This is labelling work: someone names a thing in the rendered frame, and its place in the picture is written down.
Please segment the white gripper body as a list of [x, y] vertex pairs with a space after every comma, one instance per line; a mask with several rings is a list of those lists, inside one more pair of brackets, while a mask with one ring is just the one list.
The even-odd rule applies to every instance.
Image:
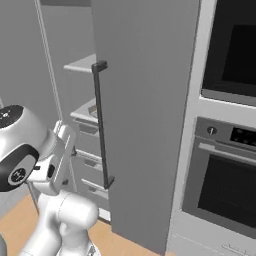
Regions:
[[51, 178], [51, 183], [53, 187], [53, 194], [58, 195], [62, 187], [62, 182], [66, 176], [66, 172], [69, 169], [70, 158], [73, 153], [76, 139], [76, 132], [63, 121], [58, 121], [55, 125], [54, 133], [58, 139], [55, 151], [55, 155], [57, 156], [57, 165]]

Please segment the grey freezer drawer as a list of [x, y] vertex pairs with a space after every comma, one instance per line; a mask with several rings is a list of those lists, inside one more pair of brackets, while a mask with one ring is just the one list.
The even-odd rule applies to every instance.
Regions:
[[99, 217], [108, 222], [111, 221], [108, 191], [102, 186], [85, 179], [76, 182], [77, 191], [80, 195], [92, 200], [98, 205]]
[[72, 157], [72, 166], [76, 180], [104, 186], [103, 167], [99, 157], [77, 150], [77, 154]]
[[74, 119], [73, 122], [77, 132], [76, 148], [101, 156], [98, 124], [82, 119]]

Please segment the grey freezer shelf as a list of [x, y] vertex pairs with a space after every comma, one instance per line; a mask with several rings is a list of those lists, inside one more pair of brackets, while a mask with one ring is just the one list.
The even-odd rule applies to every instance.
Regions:
[[91, 121], [93, 123], [98, 123], [98, 117], [95, 118], [95, 117], [91, 116], [89, 114], [89, 111], [88, 111], [88, 108], [91, 107], [91, 106], [94, 106], [94, 105], [96, 105], [96, 99], [95, 98], [88, 101], [87, 103], [85, 103], [84, 105], [79, 107], [77, 110], [73, 111], [71, 113], [71, 116], [73, 118], [78, 118], [78, 119], [82, 119], [82, 120]]
[[96, 63], [96, 55], [92, 54], [83, 59], [80, 59], [73, 63], [65, 65], [64, 69], [71, 70], [71, 71], [91, 73], [92, 72], [91, 66], [95, 63]]

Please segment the grey freezer door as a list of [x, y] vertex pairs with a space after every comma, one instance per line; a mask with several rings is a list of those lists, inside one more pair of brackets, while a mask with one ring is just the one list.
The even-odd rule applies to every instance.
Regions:
[[199, 0], [92, 0], [113, 232], [166, 251]]

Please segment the grey fridge body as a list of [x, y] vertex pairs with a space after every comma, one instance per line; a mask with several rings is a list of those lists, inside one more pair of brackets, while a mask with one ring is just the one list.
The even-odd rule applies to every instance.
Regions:
[[0, 106], [23, 105], [52, 128], [93, 96], [64, 67], [95, 52], [91, 0], [0, 0]]

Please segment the white appliance cabinet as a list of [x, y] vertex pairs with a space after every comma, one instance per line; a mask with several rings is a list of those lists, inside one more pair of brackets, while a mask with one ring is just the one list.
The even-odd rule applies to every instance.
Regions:
[[256, 0], [201, 0], [168, 248], [256, 256]]

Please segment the grey built-in oven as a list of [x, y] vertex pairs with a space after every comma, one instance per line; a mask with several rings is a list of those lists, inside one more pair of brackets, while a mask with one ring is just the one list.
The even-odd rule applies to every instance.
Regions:
[[[208, 127], [216, 133], [209, 135]], [[182, 210], [256, 239], [256, 166], [200, 149], [199, 143], [256, 160], [256, 129], [199, 117]]]

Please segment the black microwave oven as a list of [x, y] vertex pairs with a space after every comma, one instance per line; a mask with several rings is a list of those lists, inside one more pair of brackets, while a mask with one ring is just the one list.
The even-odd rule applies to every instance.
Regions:
[[217, 0], [201, 93], [256, 107], [256, 0]]

